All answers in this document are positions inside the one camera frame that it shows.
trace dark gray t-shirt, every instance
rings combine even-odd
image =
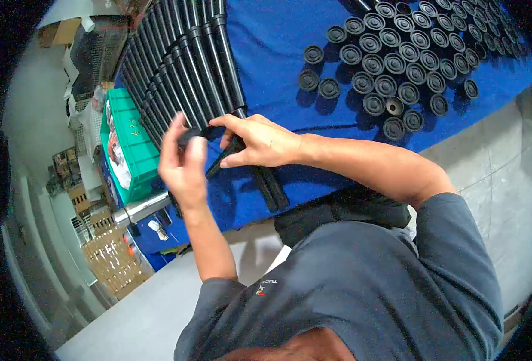
[[[484,360],[503,332],[492,262],[464,199],[443,193],[417,217],[419,256],[362,222],[319,227],[253,285],[208,279],[174,359],[279,347],[315,327],[358,360]]]

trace person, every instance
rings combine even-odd
[[[164,135],[159,173],[181,207],[203,284],[176,361],[493,357],[503,334],[499,283],[472,214],[442,168],[375,141],[294,134],[258,114],[213,119],[212,126],[226,127],[221,148],[233,134],[246,144],[222,168],[317,167],[417,210],[414,240],[380,222],[315,227],[247,287],[237,281],[206,202],[206,140],[194,137],[181,154],[183,122],[178,114]]]

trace hand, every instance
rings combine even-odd
[[[224,158],[220,163],[221,168],[242,165],[277,167],[291,164],[296,161],[302,143],[300,135],[290,132],[259,114],[246,119],[227,114],[210,120],[210,125],[226,127],[220,148],[225,149],[234,134],[239,135],[246,143],[246,149]]]
[[[184,154],[179,154],[178,138],[188,129],[186,117],[178,112],[164,134],[160,150],[158,173],[176,198],[182,212],[205,206],[208,190],[204,175],[207,141],[193,137]]]

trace workbench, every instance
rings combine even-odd
[[[411,4],[413,10],[417,6],[418,3]],[[337,101],[322,99],[315,92],[306,93],[298,87],[297,79],[305,65],[304,48],[324,48],[329,26],[342,25],[353,14],[360,16],[348,1],[230,0],[227,14],[228,35],[246,94],[248,115],[262,114],[299,134],[387,142],[381,134],[381,123],[360,110],[362,97],[356,97],[351,90],[350,80],[338,61],[325,62],[321,73],[321,79],[335,77],[341,83]],[[420,152],[499,110],[532,83],[532,56],[484,61],[470,77],[478,85],[478,99],[464,102],[448,88],[444,96],[449,112],[443,117],[435,117],[419,105],[412,106],[421,111],[425,125],[420,132],[407,133],[395,145]],[[118,79],[117,87],[120,86],[123,84]],[[220,154],[219,142],[218,138],[209,143],[206,167]],[[276,174],[290,200],[289,208],[353,183],[327,171],[297,165],[279,167]],[[220,170],[209,180],[208,193],[209,205],[222,231],[274,215],[268,211],[247,167]],[[167,228],[166,241],[160,241],[147,227],[151,218],[138,224],[141,236],[136,243],[150,255],[148,259],[155,269],[168,259],[152,254],[189,241],[183,222],[173,209],[169,213],[174,224]]]

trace t-shirt sleeve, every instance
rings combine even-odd
[[[503,334],[503,304],[494,266],[464,199],[442,193],[417,212],[415,239],[421,263],[464,325],[490,359]]]
[[[244,289],[246,286],[232,279],[210,278],[202,284],[194,315],[176,343],[174,360],[199,359],[196,352],[206,348],[204,342],[220,315]]]

